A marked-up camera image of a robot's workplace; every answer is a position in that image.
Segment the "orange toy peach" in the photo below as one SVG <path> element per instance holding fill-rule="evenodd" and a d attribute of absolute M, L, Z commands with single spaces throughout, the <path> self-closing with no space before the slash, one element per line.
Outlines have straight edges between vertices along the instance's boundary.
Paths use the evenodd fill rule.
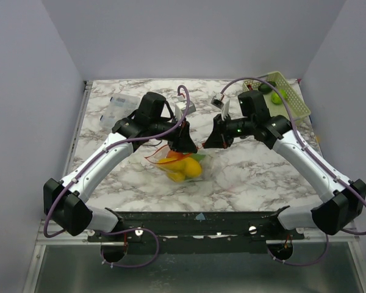
<path fill-rule="evenodd" d="M 167 156 L 166 156 L 166 158 L 174 159 L 174 160 L 181 160 L 181 159 L 184 159 L 185 157 L 186 157 L 186 154 L 178 153 L 178 152 L 175 152 L 175 151 L 172 151 L 172 150 L 170 150 L 167 153 Z"/>

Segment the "clear zip bag orange zipper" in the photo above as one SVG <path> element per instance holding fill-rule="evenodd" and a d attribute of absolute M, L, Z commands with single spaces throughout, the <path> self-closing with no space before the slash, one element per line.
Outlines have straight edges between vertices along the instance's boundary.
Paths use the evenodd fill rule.
<path fill-rule="evenodd" d="M 196 153 L 178 153 L 163 145 L 145 159 L 175 183 L 209 179 L 215 169 L 215 153 L 198 148 Z"/>

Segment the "yellow toy pear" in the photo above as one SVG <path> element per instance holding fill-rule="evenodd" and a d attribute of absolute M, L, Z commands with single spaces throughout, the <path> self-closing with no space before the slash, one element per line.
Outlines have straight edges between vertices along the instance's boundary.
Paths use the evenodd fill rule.
<path fill-rule="evenodd" d="M 167 177 L 176 183 L 184 182 L 187 179 L 186 175 L 182 172 L 168 172 Z"/>

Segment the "yellow toy mango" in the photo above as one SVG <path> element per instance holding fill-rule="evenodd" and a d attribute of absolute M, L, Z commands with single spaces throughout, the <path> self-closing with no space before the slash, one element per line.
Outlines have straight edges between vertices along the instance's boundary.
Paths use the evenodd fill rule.
<path fill-rule="evenodd" d="M 157 166 L 166 171 L 184 173 L 185 161 L 163 158 L 158 161 Z"/>

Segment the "yellow toy lemon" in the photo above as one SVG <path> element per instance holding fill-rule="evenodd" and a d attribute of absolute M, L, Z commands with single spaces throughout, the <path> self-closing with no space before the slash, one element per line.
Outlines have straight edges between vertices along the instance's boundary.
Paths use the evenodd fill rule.
<path fill-rule="evenodd" d="M 191 157 L 184 159 L 184 161 L 184 174 L 186 175 L 186 177 L 197 178 L 202 174 L 202 167 L 198 161 Z"/>

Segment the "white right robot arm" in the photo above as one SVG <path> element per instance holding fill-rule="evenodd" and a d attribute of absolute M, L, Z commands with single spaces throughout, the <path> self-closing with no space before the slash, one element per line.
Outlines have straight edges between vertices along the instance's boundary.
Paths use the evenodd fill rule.
<path fill-rule="evenodd" d="M 232 119 L 222 112 L 213 118 L 213 130 L 203 148 L 228 148 L 236 137 L 253 136 L 286 159 L 308 181 L 321 202 L 300 207 L 284 207 L 277 219 L 268 224 L 275 239 L 282 239 L 290 230 L 318 228 L 335 235 L 361 214 L 366 196 L 363 180 L 350 180 L 333 166 L 318 158 L 291 122 L 282 115 L 272 117 L 263 94 L 257 90 L 239 94 L 242 118 Z"/>

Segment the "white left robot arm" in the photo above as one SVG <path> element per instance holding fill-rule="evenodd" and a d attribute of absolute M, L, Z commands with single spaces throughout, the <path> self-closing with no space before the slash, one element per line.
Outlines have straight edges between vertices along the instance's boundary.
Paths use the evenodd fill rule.
<path fill-rule="evenodd" d="M 152 139 L 166 140 L 171 150 L 196 153 L 190 137 L 190 94 L 183 85 L 178 87 L 183 104 L 161 116 L 169 104 L 158 93 L 146 93 L 130 116 L 117 121 L 103 144 L 75 171 L 57 181 L 47 180 L 43 186 L 43 211 L 46 222 L 53 220 L 64 232 L 77 236 L 85 230 L 100 230 L 110 241 L 123 233 L 120 218 L 108 209 L 91 209 L 86 205 L 100 182 L 124 159 Z"/>

